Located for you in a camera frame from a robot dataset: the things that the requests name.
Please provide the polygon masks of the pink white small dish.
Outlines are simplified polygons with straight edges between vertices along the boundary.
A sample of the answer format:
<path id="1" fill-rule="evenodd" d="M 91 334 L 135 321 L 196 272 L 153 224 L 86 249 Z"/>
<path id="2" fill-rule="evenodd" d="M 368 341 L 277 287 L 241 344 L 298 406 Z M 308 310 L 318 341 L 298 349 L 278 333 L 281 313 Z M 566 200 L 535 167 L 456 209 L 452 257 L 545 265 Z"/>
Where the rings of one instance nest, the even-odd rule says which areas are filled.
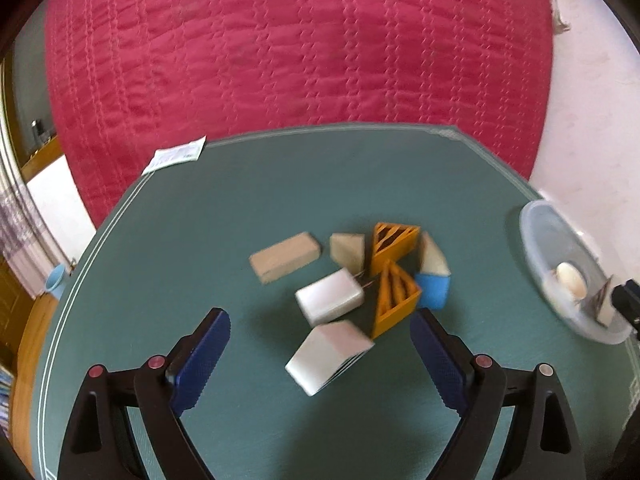
<path id="1" fill-rule="evenodd" d="M 586 298 L 588 292 L 586 279 L 574 264 L 570 262 L 559 263 L 555 268 L 555 277 L 574 301 L 582 301 Z"/>

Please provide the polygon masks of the blue foam cube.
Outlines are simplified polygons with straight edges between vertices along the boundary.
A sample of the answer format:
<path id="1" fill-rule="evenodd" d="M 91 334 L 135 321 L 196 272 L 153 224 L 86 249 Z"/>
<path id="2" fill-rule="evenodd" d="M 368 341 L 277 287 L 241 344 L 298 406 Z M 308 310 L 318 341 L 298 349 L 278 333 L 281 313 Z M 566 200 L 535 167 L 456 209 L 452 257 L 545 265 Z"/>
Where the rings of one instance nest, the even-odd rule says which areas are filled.
<path id="1" fill-rule="evenodd" d="M 416 273 L 414 281 L 421 289 L 418 300 L 420 309 L 442 310 L 446 306 L 451 282 L 450 275 Z"/>

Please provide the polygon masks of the light wooden triangle block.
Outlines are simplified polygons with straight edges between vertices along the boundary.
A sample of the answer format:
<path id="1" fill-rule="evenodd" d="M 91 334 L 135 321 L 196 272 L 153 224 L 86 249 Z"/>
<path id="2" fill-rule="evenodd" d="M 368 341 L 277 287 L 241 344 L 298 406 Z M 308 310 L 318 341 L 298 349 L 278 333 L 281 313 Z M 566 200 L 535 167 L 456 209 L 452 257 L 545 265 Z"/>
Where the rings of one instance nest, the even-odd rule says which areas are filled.
<path id="1" fill-rule="evenodd" d="M 436 276 L 449 276 L 451 274 L 444 253 L 427 231 L 422 231 L 420 235 L 419 263 L 422 274 Z"/>

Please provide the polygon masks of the orange striped triangular block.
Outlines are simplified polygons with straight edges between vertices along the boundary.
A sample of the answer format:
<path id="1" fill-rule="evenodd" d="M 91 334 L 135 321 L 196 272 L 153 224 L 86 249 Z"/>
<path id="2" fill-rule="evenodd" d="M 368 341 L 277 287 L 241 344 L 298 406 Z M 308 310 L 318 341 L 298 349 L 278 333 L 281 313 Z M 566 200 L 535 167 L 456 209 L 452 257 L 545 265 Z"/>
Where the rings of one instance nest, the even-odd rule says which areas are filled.
<path id="1" fill-rule="evenodd" d="M 378 284 L 372 338 L 385 334 L 416 310 L 421 295 L 422 289 L 403 268 L 386 261 Z"/>
<path id="2" fill-rule="evenodd" d="M 387 261 L 397 261 L 416 249 L 420 226 L 378 222 L 373 229 L 370 273 L 380 274 Z"/>

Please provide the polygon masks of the white stone-like block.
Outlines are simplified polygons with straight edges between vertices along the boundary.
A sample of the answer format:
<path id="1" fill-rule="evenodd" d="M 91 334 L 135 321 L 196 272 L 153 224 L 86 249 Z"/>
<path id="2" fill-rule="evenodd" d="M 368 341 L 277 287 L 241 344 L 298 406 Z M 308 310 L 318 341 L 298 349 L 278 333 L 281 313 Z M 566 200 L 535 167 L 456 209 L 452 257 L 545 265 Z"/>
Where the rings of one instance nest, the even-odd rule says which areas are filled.
<path id="1" fill-rule="evenodd" d="M 285 370 L 307 396 L 314 396 L 374 347 L 349 320 L 314 327 Z"/>

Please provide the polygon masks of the brown wooden rectangular block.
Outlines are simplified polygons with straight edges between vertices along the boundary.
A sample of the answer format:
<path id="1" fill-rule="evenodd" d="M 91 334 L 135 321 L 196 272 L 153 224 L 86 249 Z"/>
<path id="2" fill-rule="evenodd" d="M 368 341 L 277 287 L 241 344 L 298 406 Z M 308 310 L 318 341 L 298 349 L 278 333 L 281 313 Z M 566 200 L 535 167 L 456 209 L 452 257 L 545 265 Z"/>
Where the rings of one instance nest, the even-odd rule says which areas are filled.
<path id="1" fill-rule="evenodd" d="M 282 240 L 250 256 L 250 266 L 262 284 L 268 284 L 317 260 L 320 244 L 303 232 Z"/>

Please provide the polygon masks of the white usb charger cube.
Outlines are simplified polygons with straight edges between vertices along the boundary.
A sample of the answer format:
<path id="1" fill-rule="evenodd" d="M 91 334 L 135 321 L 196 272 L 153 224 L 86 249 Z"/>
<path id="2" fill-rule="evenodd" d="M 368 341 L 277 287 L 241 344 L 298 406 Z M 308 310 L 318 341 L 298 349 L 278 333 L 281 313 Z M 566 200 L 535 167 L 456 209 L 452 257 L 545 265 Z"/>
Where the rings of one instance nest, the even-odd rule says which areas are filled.
<path id="1" fill-rule="evenodd" d="M 364 290 L 349 270 L 341 269 L 299 289 L 295 299 L 309 325 L 314 327 L 360 307 Z"/>

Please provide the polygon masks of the pale wooden wedge block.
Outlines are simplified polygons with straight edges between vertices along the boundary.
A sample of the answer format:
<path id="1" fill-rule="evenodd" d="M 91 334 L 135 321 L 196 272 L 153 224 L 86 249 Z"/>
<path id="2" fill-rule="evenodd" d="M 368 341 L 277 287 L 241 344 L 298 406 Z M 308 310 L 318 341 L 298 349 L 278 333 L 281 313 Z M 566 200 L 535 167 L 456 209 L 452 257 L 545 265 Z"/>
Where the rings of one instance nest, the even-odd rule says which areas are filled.
<path id="1" fill-rule="evenodd" d="M 330 236 L 330 256 L 341 268 L 352 275 L 363 272 L 366 245 L 363 234 L 333 233 Z"/>

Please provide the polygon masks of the white rectangular box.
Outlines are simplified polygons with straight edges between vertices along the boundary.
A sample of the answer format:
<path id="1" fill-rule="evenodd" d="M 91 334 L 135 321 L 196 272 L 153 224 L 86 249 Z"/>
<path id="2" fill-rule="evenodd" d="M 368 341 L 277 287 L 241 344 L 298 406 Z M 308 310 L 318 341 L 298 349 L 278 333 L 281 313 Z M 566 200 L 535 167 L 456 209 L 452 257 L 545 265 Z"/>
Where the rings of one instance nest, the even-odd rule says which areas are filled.
<path id="1" fill-rule="evenodd" d="M 614 275 L 608 277 L 604 285 L 593 296 L 594 313 L 596 314 L 596 321 L 604 327 L 611 325 L 615 308 L 612 305 L 612 289 L 615 285 Z"/>

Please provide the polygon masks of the clear plastic bowl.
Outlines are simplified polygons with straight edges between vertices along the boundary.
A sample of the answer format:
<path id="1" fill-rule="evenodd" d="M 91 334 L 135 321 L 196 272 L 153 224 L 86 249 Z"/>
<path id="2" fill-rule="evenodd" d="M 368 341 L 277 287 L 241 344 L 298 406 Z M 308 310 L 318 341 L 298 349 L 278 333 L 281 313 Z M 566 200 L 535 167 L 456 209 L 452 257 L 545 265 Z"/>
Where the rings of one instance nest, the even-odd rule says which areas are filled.
<path id="1" fill-rule="evenodd" d="M 548 200 L 520 212 L 525 261 L 541 295 L 574 333 L 615 346 L 639 333 L 639 294 L 623 293 L 627 269 L 609 244 L 594 244 Z"/>

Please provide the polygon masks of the light blue cup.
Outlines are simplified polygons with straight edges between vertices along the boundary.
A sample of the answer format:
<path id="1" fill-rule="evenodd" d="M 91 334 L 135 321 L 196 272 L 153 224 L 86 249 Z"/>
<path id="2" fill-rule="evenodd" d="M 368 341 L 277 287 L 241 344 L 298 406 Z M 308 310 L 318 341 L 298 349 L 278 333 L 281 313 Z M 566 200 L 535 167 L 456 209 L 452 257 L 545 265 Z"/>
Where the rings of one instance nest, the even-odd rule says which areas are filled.
<path id="1" fill-rule="evenodd" d="M 55 266 L 46 281 L 44 282 L 44 291 L 53 296 L 56 300 L 60 300 L 68 282 L 68 273 L 64 264 Z"/>

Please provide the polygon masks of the patterned curtain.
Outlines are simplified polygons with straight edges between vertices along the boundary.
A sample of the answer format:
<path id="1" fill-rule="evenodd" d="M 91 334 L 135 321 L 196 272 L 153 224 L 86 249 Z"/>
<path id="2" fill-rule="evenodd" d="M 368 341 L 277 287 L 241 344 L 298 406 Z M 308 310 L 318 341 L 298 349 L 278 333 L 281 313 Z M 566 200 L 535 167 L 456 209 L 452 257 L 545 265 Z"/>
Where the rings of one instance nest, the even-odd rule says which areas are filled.
<path id="1" fill-rule="evenodd" d="M 66 258 L 43 221 L 17 166 L 6 128 L 1 127 L 1 255 L 32 298 L 39 296 L 51 271 Z"/>

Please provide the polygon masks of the white paper slip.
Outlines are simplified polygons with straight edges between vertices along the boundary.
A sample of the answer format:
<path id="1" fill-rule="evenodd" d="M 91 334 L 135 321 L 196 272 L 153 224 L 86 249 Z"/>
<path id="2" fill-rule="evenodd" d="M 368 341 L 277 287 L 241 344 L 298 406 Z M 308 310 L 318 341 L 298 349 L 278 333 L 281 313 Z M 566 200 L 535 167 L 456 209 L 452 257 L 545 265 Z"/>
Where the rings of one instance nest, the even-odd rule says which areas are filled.
<path id="1" fill-rule="evenodd" d="M 196 162 L 201 156 L 205 142 L 206 137 L 202 136 L 198 140 L 186 144 L 156 150 L 150 162 L 142 170 L 142 176 L 170 166 Z"/>

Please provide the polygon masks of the green table mat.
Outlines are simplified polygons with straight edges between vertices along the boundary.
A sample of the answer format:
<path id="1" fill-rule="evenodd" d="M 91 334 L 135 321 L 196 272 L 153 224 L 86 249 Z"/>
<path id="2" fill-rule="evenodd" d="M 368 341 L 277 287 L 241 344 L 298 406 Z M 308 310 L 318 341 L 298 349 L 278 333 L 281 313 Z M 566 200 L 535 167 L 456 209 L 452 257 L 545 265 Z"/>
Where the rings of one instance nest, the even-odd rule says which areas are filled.
<path id="1" fill-rule="evenodd" d="M 262 284 L 254 252 L 301 232 L 321 244 L 381 221 L 431 234 L 452 272 L 439 321 L 505 367 L 551 364 L 588 477 L 611 463 L 637 362 L 574 334 L 539 295 L 518 216 L 528 183 L 449 128 L 338 125 L 237 136 L 196 162 L 138 174 L 101 224 L 52 320 L 32 401 L 38 478 L 52 479 L 88 368 L 140 366 L 213 307 L 231 338 L 186 431 L 219 479 L 422 479 L 457 425 L 400 323 L 307 396 L 286 363 L 310 331 L 295 294 L 329 255 Z"/>

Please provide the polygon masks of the red quilted blanket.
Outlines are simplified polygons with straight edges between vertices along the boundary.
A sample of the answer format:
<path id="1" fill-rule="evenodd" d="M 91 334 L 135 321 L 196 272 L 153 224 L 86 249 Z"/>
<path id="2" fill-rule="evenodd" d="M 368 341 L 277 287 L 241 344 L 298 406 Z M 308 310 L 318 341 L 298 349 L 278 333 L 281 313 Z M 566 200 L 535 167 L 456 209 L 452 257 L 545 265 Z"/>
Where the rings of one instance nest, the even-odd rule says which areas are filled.
<path id="1" fill-rule="evenodd" d="M 48 0 L 52 115 L 100 224 L 160 148 L 336 122 L 454 125 L 523 176 L 550 0 Z"/>

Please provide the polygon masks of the wooden window frame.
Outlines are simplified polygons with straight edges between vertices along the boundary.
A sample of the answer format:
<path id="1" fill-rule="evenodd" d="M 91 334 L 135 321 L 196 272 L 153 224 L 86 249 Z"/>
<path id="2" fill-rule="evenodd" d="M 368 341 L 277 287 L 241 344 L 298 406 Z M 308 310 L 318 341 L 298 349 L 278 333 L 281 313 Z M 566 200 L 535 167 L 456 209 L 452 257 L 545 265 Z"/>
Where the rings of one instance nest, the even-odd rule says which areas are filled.
<path id="1" fill-rule="evenodd" d="M 18 170 L 25 182 L 42 174 L 64 153 L 55 128 L 43 128 L 40 118 L 21 124 L 14 91 L 13 52 L 10 51 L 1 63 L 1 111 L 6 120 L 10 152 L 15 156 Z"/>

